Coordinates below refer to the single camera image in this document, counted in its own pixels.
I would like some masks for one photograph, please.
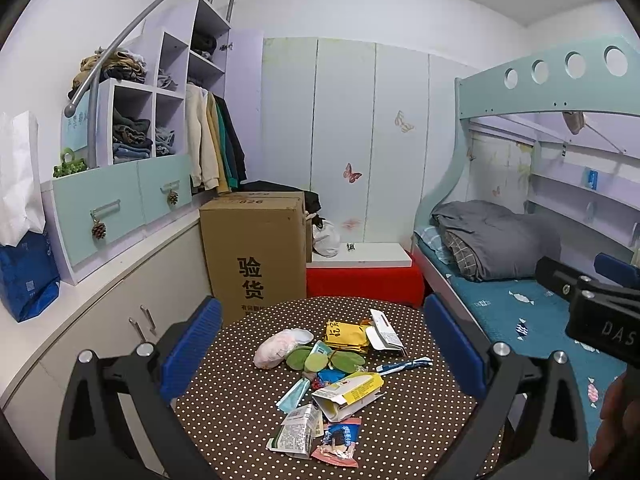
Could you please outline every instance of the round hole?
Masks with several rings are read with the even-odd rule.
[[[546,83],[546,80],[549,79],[549,65],[546,64],[545,61],[539,59],[533,64],[532,69],[533,81],[535,81],[539,85]]]
[[[566,72],[574,79],[580,79],[587,72],[587,63],[577,52],[572,52],[566,57]]]
[[[518,85],[518,73],[510,68],[504,74],[504,85],[509,89],[513,90]]]
[[[604,53],[604,60],[607,63],[609,72],[622,77],[629,70],[629,63],[624,52],[615,46],[610,46]]]

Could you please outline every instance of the metal handrail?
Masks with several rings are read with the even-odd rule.
[[[96,121],[96,112],[98,109],[98,83],[100,81],[99,75],[100,70],[105,62],[105,60],[113,54],[116,49],[120,46],[120,44],[126,39],[126,37],[132,33],[132,31],[144,20],[153,10],[156,9],[158,5],[160,5],[165,0],[155,0],[151,5],[149,5],[145,10],[140,12],[136,18],[124,28],[124,30],[118,35],[118,37],[113,40],[113,42],[107,47],[107,49],[102,53],[100,59],[95,63],[94,67],[89,72],[87,78],[82,82],[82,84],[76,90],[76,93],[71,98],[69,103],[65,106],[65,117],[73,117],[76,113],[76,108],[78,108],[78,103],[84,96],[85,92],[91,87],[91,91],[89,94],[89,109],[88,109],[88,131],[87,131],[87,144],[89,147],[89,153],[87,161],[89,168],[95,167],[95,121]],[[207,0],[210,4],[213,3],[213,0]],[[229,5],[226,11],[226,20],[229,22],[231,20],[231,13],[233,11],[235,0],[229,0]]]

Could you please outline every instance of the pine cone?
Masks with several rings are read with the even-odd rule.
[[[175,191],[171,191],[166,200],[170,205],[176,205],[178,203],[178,194]]]
[[[107,235],[107,226],[102,222],[96,222],[91,228],[91,234],[96,240],[102,240]]]

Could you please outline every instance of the blue bag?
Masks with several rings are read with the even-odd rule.
[[[49,235],[28,231],[16,247],[0,246],[0,300],[16,321],[36,317],[60,291]]]

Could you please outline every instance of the polka dot tablecloth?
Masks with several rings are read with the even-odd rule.
[[[371,308],[386,313],[411,358],[430,357],[433,367],[384,376],[385,395],[356,413],[362,418],[354,455],[359,468],[268,451],[267,440],[285,417],[275,403],[301,375],[284,363],[272,370],[256,368],[255,350],[285,328],[305,328],[322,338],[327,321],[357,324],[370,318]],[[399,353],[372,349],[366,359],[370,370],[403,360]],[[309,402],[310,391],[301,405]],[[397,480],[423,478],[474,406],[449,373],[421,311],[359,298],[314,298],[274,306],[222,330],[176,412],[223,480]],[[500,440],[481,473],[494,466],[499,446]]]

